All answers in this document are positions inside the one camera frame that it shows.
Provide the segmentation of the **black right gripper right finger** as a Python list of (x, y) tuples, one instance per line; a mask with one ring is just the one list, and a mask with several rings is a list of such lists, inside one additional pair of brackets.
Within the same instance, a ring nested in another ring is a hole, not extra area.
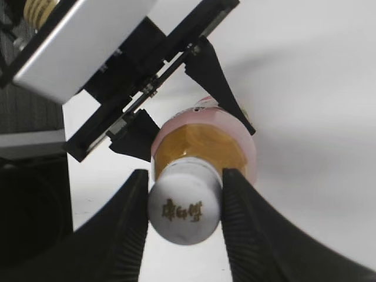
[(319, 243), (237, 169), (223, 169), (221, 225), (233, 281), (375, 281), (375, 271)]

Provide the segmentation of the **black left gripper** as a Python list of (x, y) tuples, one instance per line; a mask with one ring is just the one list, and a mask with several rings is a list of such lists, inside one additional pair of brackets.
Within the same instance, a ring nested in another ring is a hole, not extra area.
[(169, 34), (145, 18), (121, 44), (119, 54), (84, 85), (100, 106), (64, 149), (81, 162), (108, 137), (113, 152), (150, 162), (160, 128), (141, 105), (180, 65), (254, 135), (255, 128), (237, 103), (207, 38), (237, 5), (237, 1), (201, 1)]

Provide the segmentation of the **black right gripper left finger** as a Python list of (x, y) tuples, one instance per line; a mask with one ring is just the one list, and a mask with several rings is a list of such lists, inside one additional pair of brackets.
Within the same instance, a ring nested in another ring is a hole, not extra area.
[(138, 281), (148, 230), (149, 174), (136, 169), (114, 196), (57, 246), (1, 271), (1, 281)]

